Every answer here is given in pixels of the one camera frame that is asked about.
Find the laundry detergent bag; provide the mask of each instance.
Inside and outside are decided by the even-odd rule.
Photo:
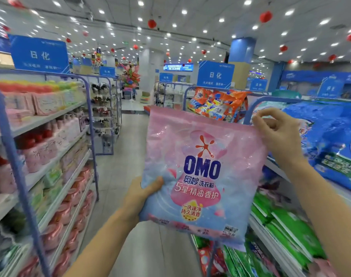
[[[241,245],[265,159],[253,126],[151,107],[141,186],[165,183],[140,219]]]

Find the person's right hand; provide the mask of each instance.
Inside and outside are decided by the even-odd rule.
[[[258,111],[252,123],[262,135],[262,141],[279,166],[293,165],[304,160],[301,150],[299,121],[277,108]]]

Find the person's left hand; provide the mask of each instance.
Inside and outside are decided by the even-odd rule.
[[[134,228],[140,220],[138,214],[141,212],[146,199],[151,194],[160,190],[163,184],[164,180],[159,176],[154,182],[143,189],[141,187],[141,177],[134,178],[120,208],[121,218]]]

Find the person's right arm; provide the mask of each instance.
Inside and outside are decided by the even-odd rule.
[[[276,108],[258,111],[252,121],[293,183],[301,206],[339,277],[351,277],[351,207],[302,155],[298,121]]]

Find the pillar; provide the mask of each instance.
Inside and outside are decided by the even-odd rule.
[[[140,52],[140,69],[138,74],[141,75],[140,89],[150,92],[154,88],[155,69],[163,71],[165,53],[157,49],[145,49]]]
[[[232,82],[234,82],[234,88],[236,89],[244,90],[246,88],[255,45],[256,40],[252,37],[239,38],[232,41],[228,63],[235,66]]]
[[[274,67],[270,76],[269,86],[267,92],[273,92],[279,89],[280,78],[284,70],[285,62],[279,61],[274,63]]]

